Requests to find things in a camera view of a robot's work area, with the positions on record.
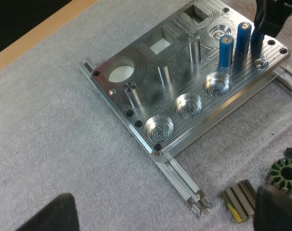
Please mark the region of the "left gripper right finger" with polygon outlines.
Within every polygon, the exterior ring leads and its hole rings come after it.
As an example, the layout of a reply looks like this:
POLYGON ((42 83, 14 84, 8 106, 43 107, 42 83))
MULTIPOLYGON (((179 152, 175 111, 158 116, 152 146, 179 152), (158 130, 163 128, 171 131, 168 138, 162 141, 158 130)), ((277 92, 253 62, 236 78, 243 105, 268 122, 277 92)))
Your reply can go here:
POLYGON ((292 198, 272 185, 260 186, 253 228, 255 231, 292 231, 292 198))

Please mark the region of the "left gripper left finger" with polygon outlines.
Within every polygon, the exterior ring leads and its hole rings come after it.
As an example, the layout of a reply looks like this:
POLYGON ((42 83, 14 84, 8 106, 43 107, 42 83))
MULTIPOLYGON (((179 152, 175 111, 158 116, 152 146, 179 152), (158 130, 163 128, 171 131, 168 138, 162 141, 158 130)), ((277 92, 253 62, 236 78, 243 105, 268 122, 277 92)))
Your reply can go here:
POLYGON ((18 228, 19 231, 79 231, 75 198, 61 193, 18 228))

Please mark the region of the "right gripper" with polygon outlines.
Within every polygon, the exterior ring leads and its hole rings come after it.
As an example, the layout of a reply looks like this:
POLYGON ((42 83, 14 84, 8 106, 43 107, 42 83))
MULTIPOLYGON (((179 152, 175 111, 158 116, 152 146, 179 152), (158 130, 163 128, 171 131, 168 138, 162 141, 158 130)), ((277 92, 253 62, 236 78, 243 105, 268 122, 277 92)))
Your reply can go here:
POLYGON ((292 0, 256 0, 254 29, 275 38, 292 16, 292 0))

